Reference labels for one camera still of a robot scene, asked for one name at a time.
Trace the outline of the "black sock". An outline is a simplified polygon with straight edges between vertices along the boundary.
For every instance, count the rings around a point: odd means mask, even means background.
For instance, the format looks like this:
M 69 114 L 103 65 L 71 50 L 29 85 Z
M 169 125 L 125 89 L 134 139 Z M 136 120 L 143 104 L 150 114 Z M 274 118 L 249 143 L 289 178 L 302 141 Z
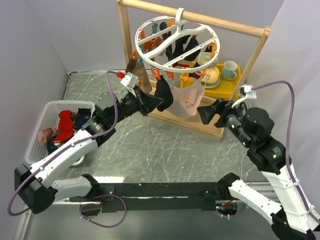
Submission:
M 168 109 L 174 102 L 171 88 L 168 82 L 163 77 L 163 75 L 160 75 L 160 80 L 158 80 L 156 83 L 156 90 L 154 92 L 154 96 L 163 99 L 163 103 L 161 103 L 157 107 L 157 110 L 160 112 L 163 112 L 164 110 Z

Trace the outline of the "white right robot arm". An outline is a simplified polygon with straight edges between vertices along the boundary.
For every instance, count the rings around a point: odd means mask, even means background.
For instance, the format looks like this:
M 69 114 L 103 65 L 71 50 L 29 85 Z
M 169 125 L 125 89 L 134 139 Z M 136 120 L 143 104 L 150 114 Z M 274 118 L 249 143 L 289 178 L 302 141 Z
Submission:
M 204 125 L 215 115 L 214 126 L 227 128 L 247 148 L 246 155 L 264 175 L 278 201 L 273 201 L 229 173 L 220 179 L 219 195 L 236 198 L 259 213 L 280 240 L 314 240 L 320 230 L 320 216 L 303 193 L 294 175 L 294 166 L 286 160 L 285 146 L 271 135 L 275 125 L 266 110 L 232 107 L 232 102 L 217 99 L 213 104 L 200 106 L 197 112 Z

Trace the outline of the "red sock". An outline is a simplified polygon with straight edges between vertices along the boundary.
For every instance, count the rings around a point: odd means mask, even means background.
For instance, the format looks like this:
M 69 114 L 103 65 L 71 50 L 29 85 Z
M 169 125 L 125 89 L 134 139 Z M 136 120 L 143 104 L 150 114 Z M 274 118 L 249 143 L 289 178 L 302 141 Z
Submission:
M 70 110 L 63 110 L 59 113 L 58 135 L 52 141 L 55 146 L 64 144 L 74 135 L 72 113 Z

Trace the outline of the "white round clip hanger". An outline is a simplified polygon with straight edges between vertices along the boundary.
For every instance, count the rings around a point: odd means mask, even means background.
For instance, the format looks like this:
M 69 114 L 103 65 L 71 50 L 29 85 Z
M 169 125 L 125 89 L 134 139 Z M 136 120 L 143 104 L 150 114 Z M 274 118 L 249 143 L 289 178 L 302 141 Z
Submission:
M 192 73 L 214 68 L 220 53 L 220 40 L 208 25 L 182 18 L 183 8 L 174 17 L 162 15 L 144 22 L 134 37 L 139 60 L 173 73 Z

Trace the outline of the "brown ribbed sock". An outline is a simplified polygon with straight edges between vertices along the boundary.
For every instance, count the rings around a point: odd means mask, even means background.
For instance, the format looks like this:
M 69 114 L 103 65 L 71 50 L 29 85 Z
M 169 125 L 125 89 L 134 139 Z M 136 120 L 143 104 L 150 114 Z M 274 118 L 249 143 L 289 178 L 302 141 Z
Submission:
M 152 91 L 153 88 L 151 86 L 147 71 L 144 65 L 139 65 L 139 62 L 136 59 L 129 59 L 125 68 L 125 72 L 132 73 L 137 76 L 138 80 L 141 82 L 139 87 L 144 93 L 148 94 Z

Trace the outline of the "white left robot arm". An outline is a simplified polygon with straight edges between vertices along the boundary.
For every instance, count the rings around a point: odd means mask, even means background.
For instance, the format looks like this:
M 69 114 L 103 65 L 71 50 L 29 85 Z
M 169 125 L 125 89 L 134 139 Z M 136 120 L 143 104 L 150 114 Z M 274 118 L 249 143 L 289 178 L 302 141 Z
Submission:
M 62 190 L 53 184 L 65 170 L 104 144 L 116 132 L 118 122 L 137 112 L 148 116 L 163 102 L 162 98 L 144 93 L 138 86 L 121 100 L 111 91 L 101 94 L 92 117 L 67 143 L 31 166 L 21 164 L 14 170 L 14 194 L 32 213 L 43 212 L 58 199 Z

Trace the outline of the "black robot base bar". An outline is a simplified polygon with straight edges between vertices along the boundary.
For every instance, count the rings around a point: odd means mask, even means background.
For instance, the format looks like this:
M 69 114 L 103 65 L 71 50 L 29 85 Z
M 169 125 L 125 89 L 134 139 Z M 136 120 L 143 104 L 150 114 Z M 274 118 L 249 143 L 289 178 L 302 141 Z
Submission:
M 215 211 L 217 201 L 232 198 L 228 187 L 218 182 L 101 183 L 89 196 L 75 196 L 72 203 L 101 203 L 103 213 L 129 211 Z

